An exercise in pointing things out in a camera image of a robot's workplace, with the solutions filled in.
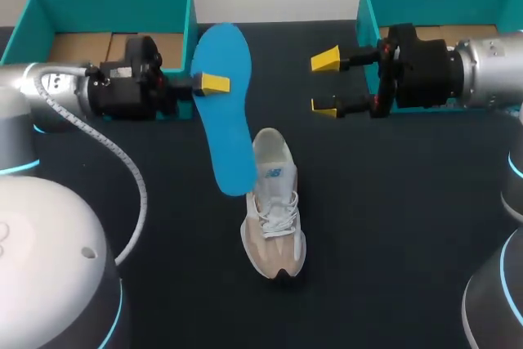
shoelace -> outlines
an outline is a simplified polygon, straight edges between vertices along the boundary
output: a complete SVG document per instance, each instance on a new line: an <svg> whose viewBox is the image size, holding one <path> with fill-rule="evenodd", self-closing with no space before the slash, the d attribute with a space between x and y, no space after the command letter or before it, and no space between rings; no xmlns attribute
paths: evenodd
<svg viewBox="0 0 523 349"><path fill-rule="evenodd" d="M296 231L296 227L293 226L297 217L296 191L293 191L290 203L284 202L281 198L271 198L261 211L258 210L256 196L254 196L253 201L256 213L260 217L260 227L265 239L290 235ZM275 214L274 207L282 208L281 212Z"/></svg>

cardboard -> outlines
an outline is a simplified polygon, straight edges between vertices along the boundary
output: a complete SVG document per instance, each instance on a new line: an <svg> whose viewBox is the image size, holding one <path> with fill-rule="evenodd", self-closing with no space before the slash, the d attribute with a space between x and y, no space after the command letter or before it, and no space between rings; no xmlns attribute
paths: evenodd
<svg viewBox="0 0 523 349"><path fill-rule="evenodd" d="M496 25L445 25L440 29L442 38L451 47L465 38L487 38L499 35Z"/></svg>
<svg viewBox="0 0 523 349"><path fill-rule="evenodd" d="M47 61L91 62L105 61L111 33L56 34Z"/></svg>
<svg viewBox="0 0 523 349"><path fill-rule="evenodd" d="M72 33L56 34L47 61L91 62L123 59L127 38L134 34ZM139 33L151 36L162 54L165 69L180 69L183 34Z"/></svg>
<svg viewBox="0 0 523 349"><path fill-rule="evenodd" d="M181 58L183 54L183 34L171 33L138 33L139 35L151 36L158 51L162 55L163 65L166 69L181 68ZM123 59L125 43L127 38L134 34L113 34L107 53L108 61Z"/></svg>
<svg viewBox="0 0 523 349"><path fill-rule="evenodd" d="M379 34L385 38L389 28L379 28ZM454 47L458 41L465 38L496 37L498 29L495 25L444 25L444 26L416 26L416 33L422 40L436 40L443 38L448 46Z"/></svg>

shoe tongue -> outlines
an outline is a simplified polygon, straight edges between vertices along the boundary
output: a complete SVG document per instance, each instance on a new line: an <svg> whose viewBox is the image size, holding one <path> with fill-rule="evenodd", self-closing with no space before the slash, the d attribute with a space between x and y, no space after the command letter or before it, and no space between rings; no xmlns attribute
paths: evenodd
<svg viewBox="0 0 523 349"><path fill-rule="evenodd" d="M294 182L296 179L296 166L294 163L262 163L257 165L258 198L263 203L270 198L281 198L290 202L293 196Z"/></svg>

new balance logo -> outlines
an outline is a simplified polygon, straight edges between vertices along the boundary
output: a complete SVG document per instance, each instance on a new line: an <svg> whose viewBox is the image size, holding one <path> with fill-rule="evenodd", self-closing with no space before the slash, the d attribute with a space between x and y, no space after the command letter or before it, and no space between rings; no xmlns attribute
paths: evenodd
<svg viewBox="0 0 523 349"><path fill-rule="evenodd" d="M281 168L278 169L269 169L265 174L265 177L279 177L281 175Z"/></svg>

teal box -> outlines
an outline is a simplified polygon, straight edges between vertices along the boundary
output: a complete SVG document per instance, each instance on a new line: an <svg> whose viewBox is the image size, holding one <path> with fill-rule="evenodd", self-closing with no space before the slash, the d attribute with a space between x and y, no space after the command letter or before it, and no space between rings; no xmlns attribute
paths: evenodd
<svg viewBox="0 0 523 349"><path fill-rule="evenodd" d="M376 46L379 28L411 23L415 26L495 25L499 33L523 29L523 0L360 0L356 21L358 43ZM371 93L379 86L378 65L364 68ZM392 112L450 110L446 107L398 109Z"/></svg>
<svg viewBox="0 0 523 349"><path fill-rule="evenodd" d="M194 0L28 0L0 65L47 61L57 33L184 34L181 68L163 69L186 77L198 42ZM181 103L179 117L192 116Z"/></svg>

